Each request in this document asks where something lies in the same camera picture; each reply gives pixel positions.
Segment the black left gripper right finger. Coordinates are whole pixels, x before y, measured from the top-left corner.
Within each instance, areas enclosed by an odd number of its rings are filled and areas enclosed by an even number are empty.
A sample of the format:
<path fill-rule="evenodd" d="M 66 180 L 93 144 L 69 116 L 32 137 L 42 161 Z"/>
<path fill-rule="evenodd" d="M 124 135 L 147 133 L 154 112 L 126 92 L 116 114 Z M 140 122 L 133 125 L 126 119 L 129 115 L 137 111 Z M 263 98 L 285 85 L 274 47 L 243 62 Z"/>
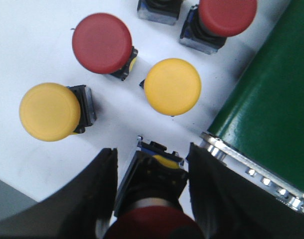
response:
<path fill-rule="evenodd" d="M 304 214 L 190 144 L 189 191 L 196 223 L 207 239 L 304 239 Z"/>

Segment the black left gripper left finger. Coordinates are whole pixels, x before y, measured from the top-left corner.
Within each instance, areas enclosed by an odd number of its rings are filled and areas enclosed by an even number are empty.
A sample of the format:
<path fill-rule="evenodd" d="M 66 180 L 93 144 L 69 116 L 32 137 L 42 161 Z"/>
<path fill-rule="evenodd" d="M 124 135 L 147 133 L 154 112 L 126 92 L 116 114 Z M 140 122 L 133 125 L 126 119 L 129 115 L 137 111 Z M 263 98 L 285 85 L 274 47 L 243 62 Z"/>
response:
<path fill-rule="evenodd" d="M 115 203 L 117 169 L 117 150 L 102 149 L 56 193 L 0 221 L 0 239 L 103 238 Z"/>

